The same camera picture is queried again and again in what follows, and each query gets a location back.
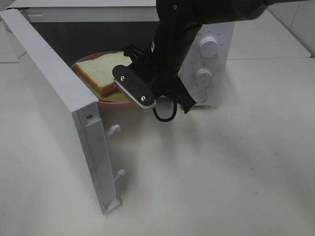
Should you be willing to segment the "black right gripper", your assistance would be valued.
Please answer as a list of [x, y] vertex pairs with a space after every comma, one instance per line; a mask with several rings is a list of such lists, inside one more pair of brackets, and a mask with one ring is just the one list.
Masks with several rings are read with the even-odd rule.
[[164, 67], [153, 61], [149, 49], [141, 51], [133, 45], [125, 48], [124, 56], [131, 59], [131, 64], [113, 68], [114, 82], [137, 107], [153, 110], [156, 115], [156, 99], [164, 96], [173, 102], [172, 114], [175, 115], [178, 105], [188, 113], [196, 104], [179, 78], [180, 65]]

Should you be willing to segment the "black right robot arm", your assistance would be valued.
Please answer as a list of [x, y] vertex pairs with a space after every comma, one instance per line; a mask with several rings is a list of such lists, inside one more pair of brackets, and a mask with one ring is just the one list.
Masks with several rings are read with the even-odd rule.
[[169, 122], [182, 106], [187, 113], [193, 100], [178, 72], [201, 27], [205, 24], [254, 20], [275, 0], [158, 0], [159, 23], [150, 48], [124, 49], [128, 66], [112, 74], [119, 90], [142, 110], [152, 109], [159, 121]]

